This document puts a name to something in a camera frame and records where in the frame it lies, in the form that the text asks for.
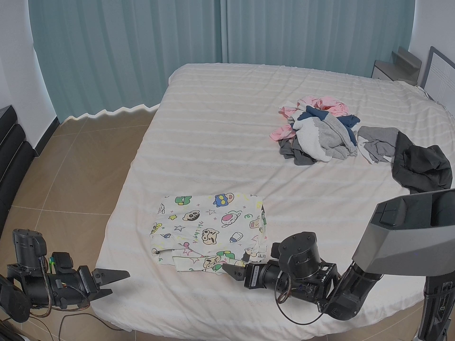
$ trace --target wall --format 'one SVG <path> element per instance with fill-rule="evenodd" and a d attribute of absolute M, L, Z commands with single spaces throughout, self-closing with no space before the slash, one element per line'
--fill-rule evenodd
<path fill-rule="evenodd" d="M 28 0 L 0 0 L 0 106 L 9 104 L 35 147 L 55 111 L 33 49 Z"/>
<path fill-rule="evenodd" d="M 455 0 L 415 0 L 414 27 L 409 52 L 422 60 L 422 82 L 431 46 L 455 61 Z"/>

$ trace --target headboard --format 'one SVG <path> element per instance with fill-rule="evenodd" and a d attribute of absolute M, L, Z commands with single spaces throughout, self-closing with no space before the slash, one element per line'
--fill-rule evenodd
<path fill-rule="evenodd" d="M 455 63 L 435 47 L 429 49 L 422 88 L 455 117 Z"/>

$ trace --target floor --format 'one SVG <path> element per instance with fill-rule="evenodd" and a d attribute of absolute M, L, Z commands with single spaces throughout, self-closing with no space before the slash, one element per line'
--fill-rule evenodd
<path fill-rule="evenodd" d="M 90 269 L 95 267 L 105 225 L 152 118 L 153 113 L 145 110 L 121 112 L 115 116 L 70 120 L 55 131 L 41 156 L 33 161 L 9 212 L 0 239 L 1 273 L 5 273 L 7 264 L 15 263 L 11 242 L 14 228 L 41 232 L 48 254 L 69 252 L 75 268 L 84 264 Z M 53 311 L 43 319 L 55 340 L 63 315 Z M 410 341 L 421 315 L 422 303 L 375 325 L 313 341 Z M 5 318 L 0 310 L 0 319 Z M 36 320 L 12 324 L 36 340 L 51 340 L 45 327 Z M 142 332 L 111 331 L 87 315 L 67 318 L 61 339 L 172 341 Z M 455 341 L 455 326 L 448 339 Z"/>

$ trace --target nightstand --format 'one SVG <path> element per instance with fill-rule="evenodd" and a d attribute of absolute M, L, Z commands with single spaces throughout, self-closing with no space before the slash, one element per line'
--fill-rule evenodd
<path fill-rule="evenodd" d="M 421 66 L 420 59 L 400 47 L 398 53 L 392 52 L 392 63 L 382 60 L 374 61 L 371 77 L 385 81 L 404 81 L 416 86 Z"/>

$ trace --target curtain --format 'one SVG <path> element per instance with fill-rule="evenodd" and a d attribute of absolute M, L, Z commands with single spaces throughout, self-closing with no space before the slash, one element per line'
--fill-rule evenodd
<path fill-rule="evenodd" d="M 227 61 L 370 77 L 409 47 L 415 0 L 226 0 Z"/>
<path fill-rule="evenodd" d="M 29 0 L 57 116 L 158 104 L 185 63 L 220 62 L 219 0 Z"/>
<path fill-rule="evenodd" d="M 29 0 L 60 121 L 162 99 L 185 63 L 288 65 L 370 77 L 408 48 L 415 0 Z"/>

